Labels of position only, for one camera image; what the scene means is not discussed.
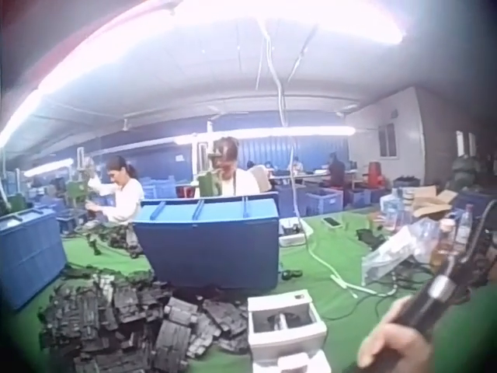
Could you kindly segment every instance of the green table surface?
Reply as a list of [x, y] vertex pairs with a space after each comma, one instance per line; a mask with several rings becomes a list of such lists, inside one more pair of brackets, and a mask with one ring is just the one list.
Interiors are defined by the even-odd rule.
[[[352, 284], [360, 284], [360, 258], [367, 253], [367, 247], [356, 240], [355, 231], [368, 226], [365, 215], [343, 213], [336, 215], [343, 221], [343, 228], [329, 229], [322, 222], [323, 217], [306, 218], [314, 229], [307, 249], [340, 273]], [[93, 256], [85, 240], [72, 239], [64, 243], [69, 263], [105, 267], [130, 273], [146, 270], [150, 266], [145, 258], [130, 259], [124, 252], [109, 249], [101, 256]], [[288, 282], [281, 282], [275, 293], [308, 289], [320, 316], [335, 319], [353, 310], [357, 300], [330, 280], [330, 271], [309, 255], [304, 246], [281, 250], [281, 260], [286, 269], [299, 269], [304, 276]], [[26, 358], [33, 362], [36, 371], [46, 371], [46, 355], [40, 351], [38, 332], [40, 323], [36, 312], [48, 303], [53, 284], [37, 295], [23, 310], [10, 316], [9, 325], [19, 348]], [[328, 339], [324, 351], [334, 372], [340, 372], [356, 357], [363, 338], [377, 323], [377, 312], [384, 314], [391, 299], [378, 305], [378, 298], [368, 298], [360, 303], [349, 317], [338, 321], [326, 321]], [[497, 286], [495, 284], [477, 290], [465, 305], [452, 307], [437, 325], [433, 337], [434, 372], [470, 371], [474, 359], [482, 352], [482, 346], [495, 348], [497, 343], [492, 330], [497, 329]], [[250, 372], [249, 356], [224, 354], [212, 347], [201, 361], [193, 361], [192, 372]]]

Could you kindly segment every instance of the bottle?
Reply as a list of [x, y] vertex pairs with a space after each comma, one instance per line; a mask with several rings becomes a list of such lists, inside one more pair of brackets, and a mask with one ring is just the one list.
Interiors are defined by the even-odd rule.
[[473, 205], [467, 204], [466, 211], [462, 214], [461, 220], [459, 221], [459, 227], [457, 228], [455, 244], [458, 251], [465, 251], [466, 244], [469, 240], [469, 235], [471, 233], [471, 227], [473, 226]]
[[398, 219], [398, 227], [401, 228], [404, 225], [410, 225], [412, 224], [413, 216], [412, 216], [412, 204], [414, 203], [414, 192], [410, 189], [404, 189], [402, 193], [402, 203], [401, 207], [402, 210], [400, 211], [399, 214], [399, 219]]
[[433, 272], [437, 272], [443, 261], [449, 255], [454, 254], [454, 230], [456, 222], [453, 219], [440, 220], [440, 236], [438, 243], [432, 251], [429, 266]]
[[385, 219], [384, 228], [390, 232], [396, 230], [398, 225], [398, 217], [401, 212], [401, 199], [399, 197], [399, 189], [392, 189], [390, 198], [385, 202]]

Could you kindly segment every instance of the blue wall panel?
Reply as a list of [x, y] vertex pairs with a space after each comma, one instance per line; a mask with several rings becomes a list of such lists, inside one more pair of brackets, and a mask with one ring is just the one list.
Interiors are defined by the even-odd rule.
[[[292, 111], [288, 115], [291, 127], [341, 125], [342, 121], [334, 114], [314, 111]], [[137, 128], [135, 131], [118, 132], [115, 134], [96, 138], [83, 144], [66, 148], [56, 154], [37, 161], [37, 164], [53, 162], [58, 159], [73, 158], [76, 148], [84, 146], [85, 152], [95, 152], [114, 146], [147, 141], [156, 138], [202, 133], [206, 131], [208, 117], [197, 117], [183, 120], [172, 120], [167, 123], [151, 124], [147, 127]], [[228, 131], [234, 129], [278, 127], [280, 119], [277, 112], [258, 112], [248, 114], [226, 115], [214, 122], [215, 131]], [[337, 152], [343, 160], [349, 158], [346, 138], [333, 138], [329, 136], [297, 138], [296, 155], [304, 163], [307, 170], [321, 168], [328, 160], [330, 152]], [[155, 148], [142, 148], [121, 154], [134, 164], [140, 177], [166, 179], [174, 176], [176, 180], [191, 180], [191, 147], [189, 145], [164, 145]], [[104, 164], [109, 155], [96, 157], [97, 164]], [[288, 138], [263, 138], [241, 141], [240, 166], [246, 166], [248, 160], [255, 163], [271, 161], [276, 167], [286, 169], [290, 161], [290, 139]]]
[[[294, 154], [299, 157], [307, 171], [320, 169], [328, 161], [329, 153], [336, 152], [341, 160], [349, 160], [349, 149], [346, 138], [302, 137], [295, 139]], [[271, 162], [278, 169], [286, 169], [290, 164], [291, 139], [289, 138], [257, 138], [240, 141], [238, 155], [241, 167], [247, 161], [256, 164]]]

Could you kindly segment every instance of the clear plastic bag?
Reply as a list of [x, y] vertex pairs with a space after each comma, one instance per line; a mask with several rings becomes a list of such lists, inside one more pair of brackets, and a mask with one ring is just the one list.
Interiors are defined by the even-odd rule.
[[429, 263], [429, 258], [440, 235], [440, 224], [432, 219], [423, 218], [410, 225], [409, 231], [415, 239], [412, 255], [420, 263]]
[[415, 237], [403, 227], [383, 245], [362, 259], [362, 285], [378, 281], [414, 253]]
[[436, 246], [439, 229], [438, 223], [428, 218], [402, 227], [376, 251], [363, 257], [363, 286], [378, 281], [410, 256], [420, 263], [428, 263]]

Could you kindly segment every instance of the pile of black plastic parts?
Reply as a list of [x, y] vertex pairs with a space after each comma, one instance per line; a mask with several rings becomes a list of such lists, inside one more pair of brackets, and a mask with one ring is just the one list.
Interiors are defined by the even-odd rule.
[[124, 276], [87, 268], [65, 275], [89, 281], [56, 288], [38, 314], [51, 372], [176, 373], [214, 344], [231, 353], [249, 352], [242, 304], [200, 296], [185, 302], [151, 272]]

